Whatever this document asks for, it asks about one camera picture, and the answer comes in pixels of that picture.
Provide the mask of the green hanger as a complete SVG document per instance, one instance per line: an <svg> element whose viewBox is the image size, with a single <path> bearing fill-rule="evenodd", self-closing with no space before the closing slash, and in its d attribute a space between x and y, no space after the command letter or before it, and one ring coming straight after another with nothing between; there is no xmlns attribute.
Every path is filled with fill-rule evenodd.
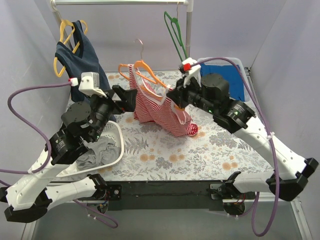
<svg viewBox="0 0 320 240"><path fill-rule="evenodd" d="M176 17L170 16L170 14L167 11L163 13L163 18L164 18L166 28L171 37L173 45L176 49L178 57L182 62L187 58L187 52L186 52L185 44L183 42L178 16L179 16L178 7L176 8Z"/></svg>

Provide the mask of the floral table mat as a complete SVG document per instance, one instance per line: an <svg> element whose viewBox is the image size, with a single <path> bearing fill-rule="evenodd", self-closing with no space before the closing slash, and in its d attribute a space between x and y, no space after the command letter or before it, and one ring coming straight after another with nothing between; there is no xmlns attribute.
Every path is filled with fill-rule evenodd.
<svg viewBox="0 0 320 240"><path fill-rule="evenodd" d="M187 112L198 126L194 136L175 137L153 122L140 123L131 112L116 117L124 142L122 159L97 172L106 181L225 180L232 173L270 171L252 147L219 127L206 112Z"/></svg>

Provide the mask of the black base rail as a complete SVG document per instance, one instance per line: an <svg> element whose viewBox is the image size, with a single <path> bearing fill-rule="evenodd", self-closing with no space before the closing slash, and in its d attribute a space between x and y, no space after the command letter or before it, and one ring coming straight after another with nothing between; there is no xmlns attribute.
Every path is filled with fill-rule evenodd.
<svg viewBox="0 0 320 240"><path fill-rule="evenodd" d="M110 211L206 209L223 211L241 193L230 193L223 180L108 181Z"/></svg>

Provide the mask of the navy blue tank top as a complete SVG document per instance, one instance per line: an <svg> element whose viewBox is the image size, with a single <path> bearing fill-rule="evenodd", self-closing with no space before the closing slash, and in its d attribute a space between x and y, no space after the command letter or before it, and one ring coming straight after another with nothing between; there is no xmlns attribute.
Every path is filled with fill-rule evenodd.
<svg viewBox="0 0 320 240"><path fill-rule="evenodd" d="M70 78L77 78L80 81L82 73L98 73L99 88L103 91L110 90L108 78L100 65L93 45L84 33L81 22L77 20L73 25L73 40L75 44L79 44L78 49L73 53L59 41L56 45L55 57L65 67Z"/></svg>

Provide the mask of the white clothes rack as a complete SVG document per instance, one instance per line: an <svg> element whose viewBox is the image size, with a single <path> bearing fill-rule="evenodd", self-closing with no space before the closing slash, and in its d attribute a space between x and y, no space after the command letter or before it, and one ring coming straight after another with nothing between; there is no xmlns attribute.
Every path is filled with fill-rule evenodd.
<svg viewBox="0 0 320 240"><path fill-rule="evenodd" d="M186 33L185 43L187 55L190 54L193 0L50 0L49 4L54 12L58 12L57 6L71 5L183 5L186 6Z"/></svg>

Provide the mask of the blue folded cloth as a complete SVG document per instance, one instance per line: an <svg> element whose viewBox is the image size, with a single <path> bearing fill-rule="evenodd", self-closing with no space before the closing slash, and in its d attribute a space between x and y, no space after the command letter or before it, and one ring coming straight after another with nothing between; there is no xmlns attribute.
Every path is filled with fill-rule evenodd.
<svg viewBox="0 0 320 240"><path fill-rule="evenodd" d="M206 65L201 64L200 76L219 74L229 83L229 94L236 100L245 101L245 90L242 78L233 65Z"/></svg>

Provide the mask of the white laundry basket left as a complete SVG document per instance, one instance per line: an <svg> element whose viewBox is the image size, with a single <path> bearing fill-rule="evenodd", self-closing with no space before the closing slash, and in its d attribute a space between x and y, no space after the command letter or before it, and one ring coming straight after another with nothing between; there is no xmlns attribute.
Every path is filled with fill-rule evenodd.
<svg viewBox="0 0 320 240"><path fill-rule="evenodd" d="M90 168L90 169L86 169L86 170L78 170L77 164L75 161L68 168L66 168L65 170L60 172L57 175L57 178L60 180L63 178L75 177L75 176L82 177L83 175L91 174L93 172L97 172L99 170L103 170L105 168L112 167L112 166L116 165L117 163L119 163L123 157L123 154L124 154L124 139L123 139L123 135L122 135L122 131L120 129L120 126L114 121L109 121L106 124L106 126L104 127L100 137L111 138L112 140L115 141L115 145L117 147L121 148L120 156L118 157L118 159L116 161L114 161L113 163L109 163L106 165L102 165L102 166L98 166L98 167Z"/></svg>

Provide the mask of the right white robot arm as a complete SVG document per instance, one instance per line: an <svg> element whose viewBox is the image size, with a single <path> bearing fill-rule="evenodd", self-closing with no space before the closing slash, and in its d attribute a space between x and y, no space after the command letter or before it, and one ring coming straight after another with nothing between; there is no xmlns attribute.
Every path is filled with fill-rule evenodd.
<svg viewBox="0 0 320 240"><path fill-rule="evenodd" d="M265 192L281 200L294 200L306 187L308 178L319 163L304 158L282 143L266 127L255 112L244 102L229 94L229 83L219 74L206 75L201 81L194 77L184 86L184 79L167 92L167 97L180 108L188 105L212 115L213 121L252 147L273 170L260 173L233 173L215 192L237 199L248 192Z"/></svg>

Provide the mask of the grey garment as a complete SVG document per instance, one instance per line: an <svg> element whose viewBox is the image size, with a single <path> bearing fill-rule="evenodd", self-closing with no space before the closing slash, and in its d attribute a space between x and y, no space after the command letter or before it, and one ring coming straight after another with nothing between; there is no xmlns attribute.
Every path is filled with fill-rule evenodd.
<svg viewBox="0 0 320 240"><path fill-rule="evenodd" d="M76 160L79 171L100 167L115 162L121 153L113 139L101 136L97 142L85 142L88 151Z"/></svg>

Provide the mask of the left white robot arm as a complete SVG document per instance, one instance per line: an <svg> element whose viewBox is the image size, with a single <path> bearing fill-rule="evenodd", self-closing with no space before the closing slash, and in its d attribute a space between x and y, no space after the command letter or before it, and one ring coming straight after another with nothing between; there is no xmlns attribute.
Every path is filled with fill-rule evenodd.
<svg viewBox="0 0 320 240"><path fill-rule="evenodd" d="M6 220L31 223L69 201L112 199L115 186L108 185L98 173L64 185L49 186L49 183L88 152L84 142L97 142L112 115L135 110L137 92L113 85L110 90L93 94L90 102L73 103L61 116L60 130L50 138L27 174L15 184L1 187L0 200L8 204L4 211Z"/></svg>

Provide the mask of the red white striped tank top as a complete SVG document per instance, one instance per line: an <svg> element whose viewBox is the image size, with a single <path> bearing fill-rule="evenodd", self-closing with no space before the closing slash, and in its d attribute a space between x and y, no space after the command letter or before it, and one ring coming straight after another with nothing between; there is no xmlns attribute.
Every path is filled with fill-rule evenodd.
<svg viewBox="0 0 320 240"><path fill-rule="evenodd" d="M186 110L179 109L167 96L155 93L147 80L144 80L134 69L133 64L127 66L129 86L136 89L135 110L133 116L140 123L154 122L176 137L194 136L198 133L198 125Z"/></svg>

